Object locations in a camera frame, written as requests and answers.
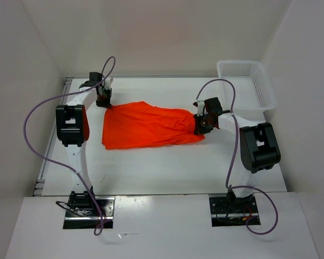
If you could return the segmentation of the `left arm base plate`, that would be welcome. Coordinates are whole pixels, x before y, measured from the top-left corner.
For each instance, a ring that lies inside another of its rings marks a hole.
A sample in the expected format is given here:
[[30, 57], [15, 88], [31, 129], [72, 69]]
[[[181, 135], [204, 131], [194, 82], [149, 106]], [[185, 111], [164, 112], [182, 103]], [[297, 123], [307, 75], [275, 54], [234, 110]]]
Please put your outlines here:
[[114, 205], [116, 198], [114, 196], [97, 196], [96, 201], [101, 210], [100, 216], [96, 206], [93, 208], [71, 205], [71, 202], [57, 201], [57, 204], [65, 210], [63, 229], [95, 229], [100, 227], [100, 221], [103, 219], [104, 229], [113, 228]]

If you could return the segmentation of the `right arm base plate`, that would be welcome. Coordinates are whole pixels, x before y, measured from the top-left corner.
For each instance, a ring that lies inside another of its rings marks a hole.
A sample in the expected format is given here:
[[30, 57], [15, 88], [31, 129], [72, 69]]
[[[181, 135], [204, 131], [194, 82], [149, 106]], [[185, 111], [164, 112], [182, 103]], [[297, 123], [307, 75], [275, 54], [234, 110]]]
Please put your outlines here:
[[256, 199], [235, 198], [232, 194], [209, 196], [212, 227], [235, 227], [261, 225]]

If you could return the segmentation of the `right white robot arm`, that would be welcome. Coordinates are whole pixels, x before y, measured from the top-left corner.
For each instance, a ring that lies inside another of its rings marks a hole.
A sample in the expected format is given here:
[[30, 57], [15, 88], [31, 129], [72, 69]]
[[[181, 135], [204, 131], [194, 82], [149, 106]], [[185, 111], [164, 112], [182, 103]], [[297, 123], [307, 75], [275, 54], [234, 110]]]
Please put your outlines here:
[[217, 97], [197, 100], [193, 116], [195, 135], [204, 135], [214, 128], [234, 135], [234, 150], [225, 181], [228, 190], [226, 206], [238, 212], [250, 202], [263, 171], [270, 170], [281, 160], [273, 126], [256, 123], [223, 110]]

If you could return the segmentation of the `orange mesh shorts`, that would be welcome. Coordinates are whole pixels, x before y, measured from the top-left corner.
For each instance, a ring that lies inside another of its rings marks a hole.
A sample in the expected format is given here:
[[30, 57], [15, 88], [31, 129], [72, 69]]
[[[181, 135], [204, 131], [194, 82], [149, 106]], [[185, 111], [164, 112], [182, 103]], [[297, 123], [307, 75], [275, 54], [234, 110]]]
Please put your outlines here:
[[102, 144], [107, 150], [194, 144], [193, 114], [179, 108], [152, 106], [144, 101], [112, 106], [104, 114]]

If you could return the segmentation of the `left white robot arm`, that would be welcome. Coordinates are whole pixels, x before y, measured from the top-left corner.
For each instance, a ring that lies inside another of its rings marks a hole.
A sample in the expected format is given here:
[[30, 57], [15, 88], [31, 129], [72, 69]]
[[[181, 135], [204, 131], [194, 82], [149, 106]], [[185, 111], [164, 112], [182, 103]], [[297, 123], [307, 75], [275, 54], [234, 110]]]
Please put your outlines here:
[[94, 215], [98, 211], [86, 162], [86, 144], [90, 137], [86, 111], [93, 103], [103, 108], [111, 107], [112, 82], [111, 76], [91, 72], [89, 80], [72, 94], [74, 97], [65, 105], [56, 107], [57, 138], [67, 152], [71, 171], [75, 173], [67, 206], [79, 216]]

